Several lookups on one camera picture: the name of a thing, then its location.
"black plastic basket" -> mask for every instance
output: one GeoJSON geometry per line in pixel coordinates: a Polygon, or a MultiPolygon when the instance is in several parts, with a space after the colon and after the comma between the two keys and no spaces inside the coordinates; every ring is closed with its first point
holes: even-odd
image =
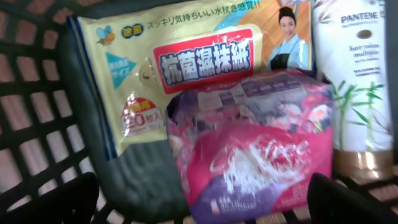
{"type": "MultiPolygon", "coordinates": [[[[109,162],[104,158],[95,98],[65,25],[70,15],[100,18],[176,2],[0,0],[0,215],[93,171],[101,187],[93,223],[192,222],[171,149],[164,148],[164,142],[134,146],[109,162]]],[[[396,120],[398,2],[386,4],[389,86],[396,120]]],[[[398,206],[397,178],[365,185],[338,178],[373,201],[398,206]]],[[[310,223],[310,215],[304,207],[257,223],[310,223]]]]}

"red label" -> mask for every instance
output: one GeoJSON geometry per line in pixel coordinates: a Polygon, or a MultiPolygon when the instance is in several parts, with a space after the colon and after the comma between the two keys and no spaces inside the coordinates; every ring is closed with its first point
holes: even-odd
{"type": "Polygon", "coordinates": [[[160,109],[144,98],[128,100],[124,105],[121,122],[127,137],[164,127],[160,109]]]}
{"type": "Polygon", "coordinates": [[[156,47],[166,94],[253,74],[253,37],[254,31],[244,28],[156,47]]]}

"wet wipes package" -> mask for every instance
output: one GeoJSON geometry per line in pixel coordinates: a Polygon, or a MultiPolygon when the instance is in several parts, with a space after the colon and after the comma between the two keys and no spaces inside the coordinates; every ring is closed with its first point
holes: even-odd
{"type": "Polygon", "coordinates": [[[165,109],[183,90],[311,69],[310,9],[303,0],[199,0],[70,19],[112,145],[106,153],[167,139],[165,109]]]}
{"type": "Polygon", "coordinates": [[[297,71],[183,91],[169,142],[199,224],[233,223],[306,204],[314,172],[331,175],[331,86],[297,71]]]}

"woman on package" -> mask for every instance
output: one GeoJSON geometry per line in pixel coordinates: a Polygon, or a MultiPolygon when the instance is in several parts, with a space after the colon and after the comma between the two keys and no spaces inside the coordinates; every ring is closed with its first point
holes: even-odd
{"type": "Polygon", "coordinates": [[[291,8],[279,9],[279,25],[285,34],[285,40],[272,51],[267,61],[267,68],[269,70],[288,67],[308,69],[308,45],[296,34],[297,21],[291,8]]]}

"green leaf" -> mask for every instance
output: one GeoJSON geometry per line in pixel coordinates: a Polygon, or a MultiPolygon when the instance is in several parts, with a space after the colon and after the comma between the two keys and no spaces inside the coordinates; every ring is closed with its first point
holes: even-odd
{"type": "Polygon", "coordinates": [[[366,124],[369,124],[368,119],[366,119],[365,116],[363,116],[363,114],[361,114],[359,111],[357,111],[356,109],[353,108],[353,110],[355,111],[355,113],[359,116],[359,118],[361,118],[361,120],[363,120],[366,124]]]}
{"type": "Polygon", "coordinates": [[[384,85],[380,84],[380,85],[374,86],[373,88],[383,88],[383,87],[384,87],[384,85]]]}
{"type": "Polygon", "coordinates": [[[331,86],[333,87],[333,94],[334,94],[335,96],[337,96],[337,90],[336,90],[335,84],[332,83],[331,86]]]}
{"type": "Polygon", "coordinates": [[[365,123],[362,122],[357,122],[357,121],[348,121],[350,124],[356,124],[356,125],[361,125],[361,126],[367,126],[365,123]]]}
{"type": "Polygon", "coordinates": [[[321,21],[320,23],[322,23],[322,24],[331,24],[332,21],[321,21]]]}
{"type": "Polygon", "coordinates": [[[353,98],[355,98],[356,96],[358,96],[359,94],[357,94],[357,93],[352,93],[352,94],[350,94],[350,96],[349,96],[349,100],[351,101],[353,98]]]}
{"type": "Polygon", "coordinates": [[[356,88],[356,86],[354,85],[350,85],[346,91],[346,93],[344,94],[344,97],[346,98],[346,100],[348,101],[350,99],[350,94],[352,91],[354,91],[356,88]]]}
{"type": "Polygon", "coordinates": [[[376,98],[376,99],[382,100],[382,98],[380,98],[380,96],[377,96],[374,93],[368,93],[368,96],[371,97],[371,98],[376,98]]]}
{"type": "Polygon", "coordinates": [[[358,88],[355,90],[355,92],[359,92],[359,91],[369,91],[371,90],[370,88],[358,88]]]}
{"type": "Polygon", "coordinates": [[[344,99],[344,97],[343,96],[339,96],[339,97],[334,98],[333,100],[334,101],[338,101],[338,100],[342,100],[342,99],[344,99]]]}
{"type": "Polygon", "coordinates": [[[354,102],[351,104],[352,106],[364,106],[364,105],[371,105],[370,102],[354,102]]]}
{"type": "Polygon", "coordinates": [[[341,83],[340,83],[340,85],[338,85],[338,91],[340,91],[343,87],[344,87],[344,84],[346,83],[346,80],[343,80],[341,83]]]}
{"type": "Polygon", "coordinates": [[[338,111],[338,110],[342,109],[342,107],[343,107],[343,105],[335,107],[335,111],[338,111]]]}

